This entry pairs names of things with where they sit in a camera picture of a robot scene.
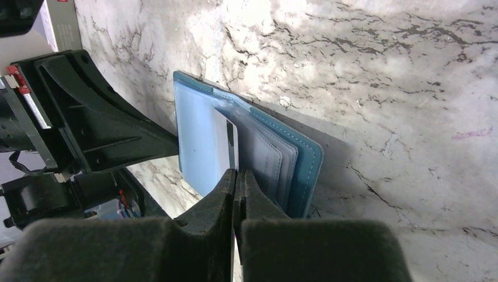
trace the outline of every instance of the red component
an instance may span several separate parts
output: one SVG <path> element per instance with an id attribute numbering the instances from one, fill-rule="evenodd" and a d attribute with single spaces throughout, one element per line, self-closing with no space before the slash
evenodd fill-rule
<path id="1" fill-rule="evenodd" d="M 28 88 L 28 84 L 26 83 L 26 80 L 22 77 L 21 73 L 19 72 L 19 69 L 15 65 L 11 65 L 7 67 L 7 71 L 9 74 L 13 75 L 17 83 L 19 84 L 19 93 L 21 94 L 30 94 L 31 91 Z"/>
<path id="2" fill-rule="evenodd" d="M 125 208 L 129 209 L 130 207 L 128 206 L 128 203 L 126 203 L 126 198 L 123 194 L 123 190 L 119 190 L 119 194 L 121 195 L 121 201 L 123 202 L 123 205 Z"/>

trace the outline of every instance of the leather wallet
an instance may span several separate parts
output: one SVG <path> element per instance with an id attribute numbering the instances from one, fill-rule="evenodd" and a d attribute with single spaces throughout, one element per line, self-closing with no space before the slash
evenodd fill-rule
<path id="1" fill-rule="evenodd" d="M 261 191 L 287 215 L 305 217 L 322 147 L 216 85 L 180 71 L 173 81 L 185 181 L 205 196 L 226 169 L 250 169 Z"/>

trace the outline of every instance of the white card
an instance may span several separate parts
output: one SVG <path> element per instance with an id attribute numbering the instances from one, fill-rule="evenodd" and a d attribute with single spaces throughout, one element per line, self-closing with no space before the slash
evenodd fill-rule
<path id="1" fill-rule="evenodd" d="M 238 132 L 237 127 L 214 108 L 213 121 L 216 137 L 216 165 L 221 178 L 227 169 L 238 171 Z"/>

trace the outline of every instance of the white marble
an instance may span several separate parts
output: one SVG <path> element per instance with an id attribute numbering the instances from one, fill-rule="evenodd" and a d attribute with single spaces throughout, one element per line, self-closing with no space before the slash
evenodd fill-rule
<path id="1" fill-rule="evenodd" d="M 173 71 L 218 82 L 323 145 L 312 216 L 388 223 L 416 281 L 498 278 L 495 1 L 76 0 L 76 8 L 84 48 L 158 124 L 174 130 Z M 130 169 L 171 216 L 200 198 L 175 157 Z"/>

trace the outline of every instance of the blue stitching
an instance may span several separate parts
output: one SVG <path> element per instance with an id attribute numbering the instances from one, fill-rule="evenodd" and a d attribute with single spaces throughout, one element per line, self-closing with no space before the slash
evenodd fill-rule
<path id="1" fill-rule="evenodd" d="M 276 127 L 278 130 L 282 131 L 282 132 L 285 132 L 285 134 L 287 134 L 288 136 L 291 136 L 292 138 L 294 138 L 295 140 L 299 141 L 301 144 L 303 144 L 304 146 L 306 146 L 307 148 L 309 148 L 311 150 L 311 152 L 313 153 L 313 161 L 311 162 L 311 167 L 309 168 L 309 172 L 308 172 L 308 178 L 306 179 L 306 184 L 304 185 L 304 192 L 302 194 L 302 198 L 301 198 L 301 202 L 299 203 L 299 206 L 302 207 L 302 201 L 304 201 L 304 197 L 306 196 L 306 188 L 308 187 L 308 183 L 309 183 L 309 178 L 311 177 L 311 171 L 313 170 L 313 166 L 315 165 L 315 158 L 316 158 L 316 154 L 315 152 L 313 151 L 313 149 L 311 147 L 308 146 L 308 144 L 304 143 L 303 141 L 297 139 L 294 135 L 288 133 L 287 131 L 285 131 L 284 129 L 281 129 L 280 127 L 278 127 L 277 125 L 274 125 L 273 123 L 267 121 L 267 120 L 264 120 L 263 118 L 259 117 L 256 115 L 257 118 L 259 118 L 261 121 L 263 122 L 266 122 L 266 123 L 269 123 L 271 124 L 272 126 Z"/>
<path id="2" fill-rule="evenodd" d="M 282 137 L 279 137 L 278 135 L 276 135 L 273 131 L 269 130 L 268 128 L 264 127 L 263 125 L 259 124 L 259 122 L 255 119 L 254 115 L 248 115 L 246 114 L 250 119 L 251 119 L 251 122 L 254 123 L 256 125 L 256 127 L 259 127 L 261 130 L 263 130 L 266 134 L 272 136 L 279 144 L 281 144 L 282 146 L 284 147 L 291 147 L 291 145 L 285 143 L 282 139 Z M 291 163 L 295 164 L 295 159 L 296 157 L 293 156 L 291 158 Z"/>

